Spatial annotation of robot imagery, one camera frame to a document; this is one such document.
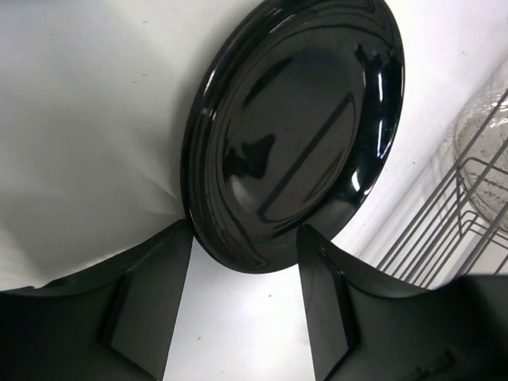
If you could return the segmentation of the black glossy plate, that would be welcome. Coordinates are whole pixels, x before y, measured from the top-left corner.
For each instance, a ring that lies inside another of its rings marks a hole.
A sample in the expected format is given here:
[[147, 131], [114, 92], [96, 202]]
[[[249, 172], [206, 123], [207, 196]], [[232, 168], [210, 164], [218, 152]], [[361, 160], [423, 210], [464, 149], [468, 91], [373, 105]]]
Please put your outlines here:
[[214, 260], [295, 265], [300, 225], [333, 239], [378, 180], [397, 133], [405, 57], [385, 1], [264, 1], [195, 93], [180, 184]]

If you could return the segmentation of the clear textured glass plate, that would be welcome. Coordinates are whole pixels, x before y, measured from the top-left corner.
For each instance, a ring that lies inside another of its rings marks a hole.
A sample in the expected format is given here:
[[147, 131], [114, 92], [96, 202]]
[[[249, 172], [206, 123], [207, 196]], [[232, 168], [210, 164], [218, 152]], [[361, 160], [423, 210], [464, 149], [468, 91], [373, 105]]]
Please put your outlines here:
[[507, 204], [507, 81], [492, 81], [460, 111], [454, 128], [455, 157], [469, 202], [492, 223]]

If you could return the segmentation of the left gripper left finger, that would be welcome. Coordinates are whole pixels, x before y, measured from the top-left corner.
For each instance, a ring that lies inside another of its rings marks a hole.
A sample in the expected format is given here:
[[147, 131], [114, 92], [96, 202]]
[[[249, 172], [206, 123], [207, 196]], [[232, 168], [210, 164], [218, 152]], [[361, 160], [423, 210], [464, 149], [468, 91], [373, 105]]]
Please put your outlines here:
[[161, 380], [191, 257], [177, 221], [41, 288], [1, 294], [4, 380]]

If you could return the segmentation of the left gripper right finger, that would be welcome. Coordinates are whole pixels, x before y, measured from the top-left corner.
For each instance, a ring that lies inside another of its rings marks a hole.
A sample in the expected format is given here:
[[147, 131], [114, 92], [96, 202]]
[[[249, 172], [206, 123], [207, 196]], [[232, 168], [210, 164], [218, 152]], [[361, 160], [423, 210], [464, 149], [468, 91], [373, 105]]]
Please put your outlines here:
[[298, 228], [297, 254], [316, 379], [506, 379], [504, 275], [466, 275], [426, 290], [309, 225]]

